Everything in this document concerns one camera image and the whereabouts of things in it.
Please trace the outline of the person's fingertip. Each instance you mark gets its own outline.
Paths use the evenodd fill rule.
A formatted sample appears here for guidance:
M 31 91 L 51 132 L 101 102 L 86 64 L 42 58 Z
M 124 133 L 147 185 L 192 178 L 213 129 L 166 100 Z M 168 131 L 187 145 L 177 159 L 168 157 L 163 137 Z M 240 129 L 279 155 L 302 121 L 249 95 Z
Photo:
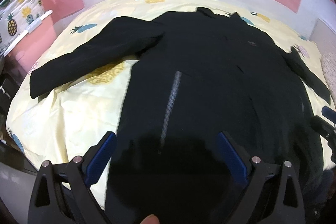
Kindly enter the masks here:
M 156 215 L 149 215 L 140 224 L 159 224 L 159 219 Z

